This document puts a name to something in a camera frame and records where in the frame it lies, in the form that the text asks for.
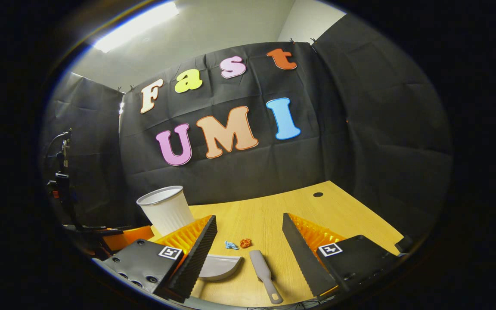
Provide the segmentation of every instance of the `blue crumpled paper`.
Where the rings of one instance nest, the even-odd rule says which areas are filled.
[[[225,249],[238,250],[239,248],[233,242],[225,241]]]

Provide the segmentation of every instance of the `blue letter i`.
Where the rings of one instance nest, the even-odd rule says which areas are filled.
[[[301,130],[294,125],[292,114],[288,108],[289,104],[290,99],[288,98],[270,100],[266,104],[266,106],[273,111],[275,116],[275,121],[277,122],[277,127],[279,129],[275,137],[279,140],[290,139],[301,133]]]

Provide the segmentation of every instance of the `foam letter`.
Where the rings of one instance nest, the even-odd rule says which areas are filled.
[[[227,127],[216,120],[213,116],[206,116],[196,122],[196,125],[202,128],[208,153],[206,157],[215,158],[221,156],[223,151],[217,147],[220,143],[227,152],[233,150],[233,139],[236,136],[236,149],[250,149],[255,147],[259,141],[252,135],[250,124],[248,124],[248,107],[238,106],[229,112]]]
[[[290,52],[285,52],[282,49],[275,49],[267,53],[268,56],[273,57],[275,65],[281,69],[292,70],[298,65],[295,62],[288,62],[287,56],[292,56]]]
[[[179,76],[177,76],[175,91],[184,93],[187,90],[196,90],[201,85],[202,80],[200,79],[200,71],[197,69],[189,69],[185,72],[181,72]]]
[[[158,79],[156,82],[150,84],[149,86],[143,88],[141,93],[143,94],[143,106],[141,107],[141,114],[150,111],[154,108],[154,103],[152,99],[156,100],[158,98],[158,88],[164,85],[163,79]]]
[[[243,74],[246,71],[246,66],[241,62],[242,58],[240,58],[240,56],[223,59],[219,64],[219,68],[223,70],[221,76],[224,78],[232,78]]]
[[[175,155],[171,150],[171,132],[169,130],[162,131],[156,136],[156,140],[160,143],[160,149],[162,150],[164,160],[172,166],[184,165],[191,160],[192,150],[191,143],[189,143],[189,135],[187,135],[187,129],[189,129],[189,124],[181,124],[174,129],[179,135],[181,146],[183,147],[183,154],[179,156]]]
[[[270,100],[265,105],[273,111],[275,121],[277,122],[277,128],[279,130],[275,137],[279,140],[290,139],[301,133],[301,130],[294,125],[292,114],[288,108],[289,104],[290,99],[279,98]]]

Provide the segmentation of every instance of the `wooden table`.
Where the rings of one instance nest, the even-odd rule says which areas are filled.
[[[314,197],[313,193],[323,196]],[[283,213],[310,220],[346,238],[363,234],[394,255],[395,243],[403,236],[350,194],[327,181],[277,195],[222,204],[190,206],[195,219],[214,214],[218,233],[209,254],[242,256],[239,269],[218,282],[198,280],[192,296],[219,304],[242,307],[268,307],[264,285],[254,272],[248,253],[260,250],[271,272],[273,283],[281,294],[282,304],[293,304],[313,298],[296,259],[282,232]],[[154,229],[156,241],[160,234]],[[246,249],[225,249],[225,241],[240,246],[240,240],[252,239]]]

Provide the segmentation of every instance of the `white cup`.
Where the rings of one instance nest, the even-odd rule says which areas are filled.
[[[183,186],[155,190],[137,199],[137,204],[162,236],[195,221],[183,194]]]

